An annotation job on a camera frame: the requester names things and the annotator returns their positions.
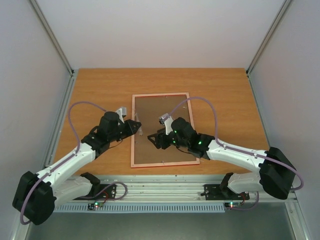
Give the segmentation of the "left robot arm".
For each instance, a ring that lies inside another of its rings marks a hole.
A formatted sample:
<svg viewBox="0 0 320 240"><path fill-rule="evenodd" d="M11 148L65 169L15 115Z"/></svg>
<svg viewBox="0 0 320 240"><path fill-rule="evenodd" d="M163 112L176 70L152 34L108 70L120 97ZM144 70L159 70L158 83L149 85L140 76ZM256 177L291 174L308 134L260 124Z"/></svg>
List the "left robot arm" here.
<svg viewBox="0 0 320 240"><path fill-rule="evenodd" d="M32 173L24 173L18 183L12 206L20 212L23 225L44 223L55 208L74 199L94 199L103 192L101 181L85 172L75 179L70 177L80 168L91 163L110 148L112 142L120 142L135 135L141 123L124 120L124 108L107 111L69 155L49 167Z"/></svg>

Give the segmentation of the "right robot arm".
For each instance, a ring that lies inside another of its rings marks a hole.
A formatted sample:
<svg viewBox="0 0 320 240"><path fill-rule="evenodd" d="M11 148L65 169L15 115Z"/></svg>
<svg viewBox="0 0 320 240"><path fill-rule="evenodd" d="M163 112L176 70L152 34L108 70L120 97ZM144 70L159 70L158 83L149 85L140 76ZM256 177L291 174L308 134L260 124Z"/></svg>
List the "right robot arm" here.
<svg viewBox="0 0 320 240"><path fill-rule="evenodd" d="M164 128L147 137L157 149L185 148L198 159L222 161L249 171L224 176L219 188L225 196L264 191L276 199L288 198L296 168L280 149L256 150L220 142L212 135L196 132L182 117L168 118L163 125Z"/></svg>

